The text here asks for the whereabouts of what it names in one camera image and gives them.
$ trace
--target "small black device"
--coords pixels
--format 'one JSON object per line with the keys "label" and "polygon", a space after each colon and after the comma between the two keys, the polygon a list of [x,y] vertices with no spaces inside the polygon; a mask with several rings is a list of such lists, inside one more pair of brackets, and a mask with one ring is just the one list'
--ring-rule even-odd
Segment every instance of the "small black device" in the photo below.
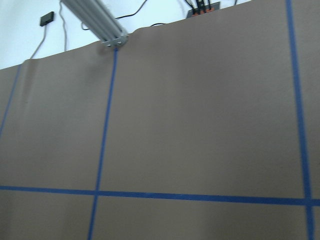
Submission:
{"label": "small black device", "polygon": [[48,14],[42,16],[40,19],[40,26],[43,27],[44,25],[51,23],[54,20],[54,17],[55,17],[54,11],[51,11]]}

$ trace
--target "white wall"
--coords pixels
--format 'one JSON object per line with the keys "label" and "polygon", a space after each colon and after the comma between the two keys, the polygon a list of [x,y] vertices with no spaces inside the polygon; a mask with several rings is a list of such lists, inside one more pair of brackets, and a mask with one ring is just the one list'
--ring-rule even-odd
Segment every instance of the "white wall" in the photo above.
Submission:
{"label": "white wall", "polygon": [[[115,17],[134,13],[144,0],[102,0]],[[233,6],[235,0],[220,0],[221,8]],[[249,0],[238,0],[238,4]],[[186,17],[190,7],[184,0],[148,0],[135,16],[120,19],[129,33],[155,23],[171,23]],[[59,16],[59,0],[0,0],[0,69],[21,64],[29,59],[43,37],[40,17],[55,12],[47,25],[47,35],[34,58],[43,58],[64,51],[64,32]],[[81,22],[62,4],[66,20],[67,50],[98,41],[91,31],[81,29]]]}

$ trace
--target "brown paper backdrop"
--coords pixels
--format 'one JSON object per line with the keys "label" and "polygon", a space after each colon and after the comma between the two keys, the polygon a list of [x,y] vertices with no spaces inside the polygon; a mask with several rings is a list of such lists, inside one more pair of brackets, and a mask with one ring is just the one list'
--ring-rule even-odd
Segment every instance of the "brown paper backdrop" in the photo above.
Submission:
{"label": "brown paper backdrop", "polygon": [[95,42],[0,70],[0,239],[320,239],[320,3],[292,1],[312,238],[290,2],[138,29],[116,62]]}

